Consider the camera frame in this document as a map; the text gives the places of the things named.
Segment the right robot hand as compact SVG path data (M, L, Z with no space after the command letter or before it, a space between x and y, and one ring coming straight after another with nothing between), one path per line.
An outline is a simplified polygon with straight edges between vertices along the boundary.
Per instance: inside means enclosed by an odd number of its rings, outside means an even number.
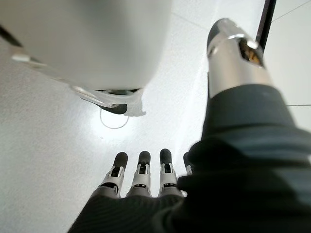
M208 35L208 99L201 140L175 179L160 153L158 198L138 183L116 195L120 153L71 233L308 233L311 230L311 134L298 128L273 86L260 45L232 20Z

